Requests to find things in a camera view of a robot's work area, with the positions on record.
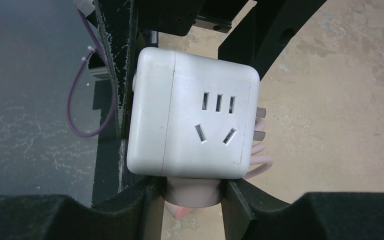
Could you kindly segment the white cube power socket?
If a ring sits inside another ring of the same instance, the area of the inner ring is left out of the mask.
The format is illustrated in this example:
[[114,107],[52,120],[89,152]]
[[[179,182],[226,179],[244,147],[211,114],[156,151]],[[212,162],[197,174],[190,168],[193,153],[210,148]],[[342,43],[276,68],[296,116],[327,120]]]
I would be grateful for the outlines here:
[[133,78],[128,169],[146,176],[243,177],[260,80],[248,65],[144,48]]

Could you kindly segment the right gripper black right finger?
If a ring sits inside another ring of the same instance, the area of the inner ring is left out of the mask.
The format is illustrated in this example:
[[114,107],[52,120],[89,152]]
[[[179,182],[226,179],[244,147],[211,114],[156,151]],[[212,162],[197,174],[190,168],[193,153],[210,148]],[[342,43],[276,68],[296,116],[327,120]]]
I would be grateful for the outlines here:
[[307,192],[287,203],[244,179],[222,186],[228,240],[384,240],[382,192]]

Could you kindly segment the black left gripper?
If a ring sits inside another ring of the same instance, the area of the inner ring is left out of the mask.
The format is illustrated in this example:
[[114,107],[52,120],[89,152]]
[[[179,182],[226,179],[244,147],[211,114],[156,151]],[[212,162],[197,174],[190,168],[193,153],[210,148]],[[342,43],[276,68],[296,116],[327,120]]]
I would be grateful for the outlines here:
[[[191,27],[228,33],[247,0],[95,0],[99,35],[115,86],[116,130],[129,137],[137,26],[184,37]],[[218,48],[218,59],[260,78],[325,0],[259,0]]]

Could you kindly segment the pink round socket with cord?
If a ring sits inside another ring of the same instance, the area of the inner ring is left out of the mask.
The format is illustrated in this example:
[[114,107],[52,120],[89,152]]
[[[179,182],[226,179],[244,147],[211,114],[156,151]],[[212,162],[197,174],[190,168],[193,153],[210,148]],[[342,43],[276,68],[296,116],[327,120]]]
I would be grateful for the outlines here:
[[266,123],[262,117],[216,116],[169,122],[161,176],[167,208],[181,219],[194,208],[222,201],[222,180],[250,179],[273,165],[263,155]]

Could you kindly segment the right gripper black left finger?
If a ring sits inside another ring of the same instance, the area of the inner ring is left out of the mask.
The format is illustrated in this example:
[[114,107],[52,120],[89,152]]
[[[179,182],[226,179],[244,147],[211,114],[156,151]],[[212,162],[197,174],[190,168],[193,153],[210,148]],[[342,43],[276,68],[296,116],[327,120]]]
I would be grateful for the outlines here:
[[92,207],[72,197],[0,195],[0,240],[158,240],[162,177],[144,177]]

